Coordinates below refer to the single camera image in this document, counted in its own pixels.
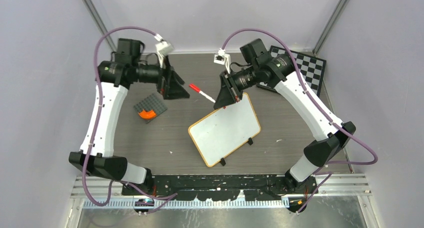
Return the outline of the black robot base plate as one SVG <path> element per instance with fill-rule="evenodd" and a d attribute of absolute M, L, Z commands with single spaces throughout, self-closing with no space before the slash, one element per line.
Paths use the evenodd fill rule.
<path fill-rule="evenodd" d="M 244 195 L 248 202 L 276 201 L 284 195 L 305 197 L 317 184 L 313 176 L 295 184 L 277 174 L 155 175 L 142 184 L 124 184 L 121 194 L 137 196 L 145 192 L 159 198 L 175 195 L 176 201 L 202 202 L 234 201 Z"/>

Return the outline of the white whiteboard orange frame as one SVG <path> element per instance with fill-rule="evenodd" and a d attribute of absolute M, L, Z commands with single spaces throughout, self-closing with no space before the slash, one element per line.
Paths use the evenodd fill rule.
<path fill-rule="evenodd" d="M 188 134 L 207 167 L 213 167 L 261 132 L 251 98 L 209 113 L 188 127 Z"/>

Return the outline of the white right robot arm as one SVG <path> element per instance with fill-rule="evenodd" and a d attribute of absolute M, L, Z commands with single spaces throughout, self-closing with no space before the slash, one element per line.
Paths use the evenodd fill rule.
<path fill-rule="evenodd" d="M 224 65 L 225 70 L 219 75 L 220 91 L 213 108 L 217 110 L 241 101 L 243 91 L 257 83 L 267 84 L 284 97 L 314 137 L 282 179 L 285 190 L 299 193 L 306 180 L 346 146 L 356 127 L 331 113 L 296 68 L 296 60 L 287 53 L 273 56 L 260 38 L 245 44 L 240 51 L 247 67 L 238 72 L 231 69 L 230 55 L 223 48 L 214 54 L 214 63 Z"/>

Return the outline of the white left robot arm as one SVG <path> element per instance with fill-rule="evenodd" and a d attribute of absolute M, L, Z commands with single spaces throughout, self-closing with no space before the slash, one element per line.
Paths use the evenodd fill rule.
<path fill-rule="evenodd" d="M 169 61 L 174 47 L 159 38 L 156 44 L 157 64 L 145 64 L 141 55 L 145 45 L 134 39 L 120 38 L 112 60 L 102 61 L 96 68 L 96 101 L 87 134 L 79 151 L 69 154 L 69 162 L 79 170 L 113 181 L 133 183 L 141 195 L 153 190 L 151 170 L 114 155 L 114 138 L 119 114 L 133 83 L 154 84 L 165 100 L 188 99 L 183 79 Z"/>

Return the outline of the red capped whiteboard marker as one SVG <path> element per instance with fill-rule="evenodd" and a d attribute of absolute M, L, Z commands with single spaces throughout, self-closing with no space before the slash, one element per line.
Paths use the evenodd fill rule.
<path fill-rule="evenodd" d="M 208 94 L 206 94 L 205 92 L 203 92 L 198 86 L 196 86 L 193 83 L 190 83 L 188 85 L 192 90 L 194 90 L 195 92 L 197 92 L 198 94 L 202 95 L 203 97 L 205 97 L 206 99 L 208 99 L 209 101 L 211 101 L 212 103 L 215 103 L 216 101 L 209 96 Z"/>

